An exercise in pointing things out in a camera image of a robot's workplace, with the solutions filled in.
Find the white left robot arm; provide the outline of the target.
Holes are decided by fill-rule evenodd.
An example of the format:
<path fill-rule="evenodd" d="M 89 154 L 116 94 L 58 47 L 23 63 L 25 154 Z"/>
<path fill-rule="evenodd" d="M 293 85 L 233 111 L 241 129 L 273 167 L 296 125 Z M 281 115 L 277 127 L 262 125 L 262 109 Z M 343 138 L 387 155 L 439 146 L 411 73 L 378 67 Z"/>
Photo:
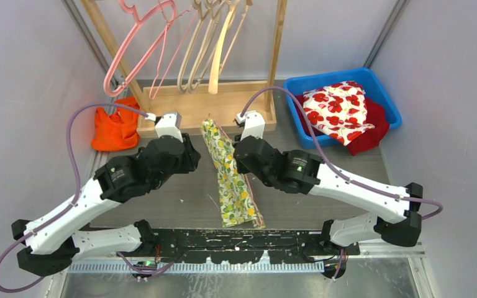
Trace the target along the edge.
<path fill-rule="evenodd" d="M 83 227 L 99 215 L 161 188 L 172 175 L 195 171 L 200 159 L 187 133 L 180 139 L 160 137 L 136 154 L 111 158 L 76 195 L 51 212 L 11 225 L 14 239 L 25 246 L 17 253 L 20 269 L 44 277 L 84 258 L 118 252 L 151 255 L 157 240 L 146 220 L 115 229 L 84 231 Z"/>

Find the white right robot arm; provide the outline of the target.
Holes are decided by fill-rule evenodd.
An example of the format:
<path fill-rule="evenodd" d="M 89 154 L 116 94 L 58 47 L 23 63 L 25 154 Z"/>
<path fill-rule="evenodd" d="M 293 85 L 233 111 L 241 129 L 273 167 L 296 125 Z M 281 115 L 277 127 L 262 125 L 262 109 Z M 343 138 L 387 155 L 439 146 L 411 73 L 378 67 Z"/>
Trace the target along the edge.
<path fill-rule="evenodd" d="M 280 152 L 268 142 L 246 137 L 234 146 L 239 173 L 254 174 L 266 187 L 288 194 L 322 196 L 353 205 L 365 214 L 324 222 L 320 247 L 337 254 L 353 243 L 382 239 L 402 247 L 415 246 L 422 229 L 418 206 L 407 201 L 406 187 L 378 183 L 335 166 L 302 150 Z"/>

